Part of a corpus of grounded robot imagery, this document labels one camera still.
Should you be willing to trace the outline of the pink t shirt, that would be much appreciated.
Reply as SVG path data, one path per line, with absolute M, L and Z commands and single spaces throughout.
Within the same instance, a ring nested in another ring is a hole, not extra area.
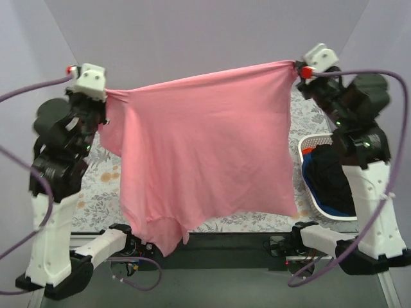
M 132 233 L 164 256 L 237 212 L 293 216 L 291 60 L 109 90 L 100 143 L 121 159 Z

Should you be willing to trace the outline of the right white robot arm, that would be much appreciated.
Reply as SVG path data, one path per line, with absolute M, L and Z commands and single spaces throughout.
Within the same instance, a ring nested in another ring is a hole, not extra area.
M 349 237 L 320 226 L 297 223 L 292 238 L 299 248 L 313 248 L 331 256 L 332 266 L 348 275 L 374 275 L 410 265 L 396 221 L 392 192 L 401 166 L 403 148 L 392 156 L 385 132 L 376 118 L 389 104 L 388 78 L 404 84 L 397 73 L 382 69 L 349 71 L 352 81 L 343 84 L 345 72 L 337 66 L 320 73 L 296 62 L 298 91 L 316 102 L 335 125 L 331 140 L 338 153 L 354 201 L 360 232 Z

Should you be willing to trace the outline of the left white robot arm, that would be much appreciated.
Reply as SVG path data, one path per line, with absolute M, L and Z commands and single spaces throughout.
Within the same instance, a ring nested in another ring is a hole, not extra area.
M 50 99 L 37 110 L 29 191 L 38 229 L 29 266 L 15 281 L 22 290 L 43 289 L 47 298 L 63 300 L 82 292 L 101 263 L 130 247 L 130 227 L 113 225 L 70 249 L 73 214 L 88 168 L 85 159 L 99 125 L 107 123 L 106 102 L 106 93 L 94 98 L 66 90 L 66 98 Z

